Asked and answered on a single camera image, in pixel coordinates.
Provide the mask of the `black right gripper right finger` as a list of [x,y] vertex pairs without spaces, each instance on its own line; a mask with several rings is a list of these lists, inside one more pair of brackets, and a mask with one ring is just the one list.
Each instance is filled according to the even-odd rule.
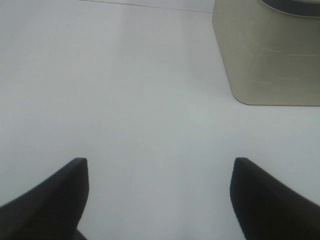
[[230,200],[247,240],[318,240],[320,207],[245,157],[237,157]]

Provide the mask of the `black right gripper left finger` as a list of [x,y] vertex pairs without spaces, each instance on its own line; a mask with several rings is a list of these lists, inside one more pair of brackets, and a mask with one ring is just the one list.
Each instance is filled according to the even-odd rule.
[[2,240],[84,240],[78,229],[89,196],[88,160],[75,158],[0,207]]

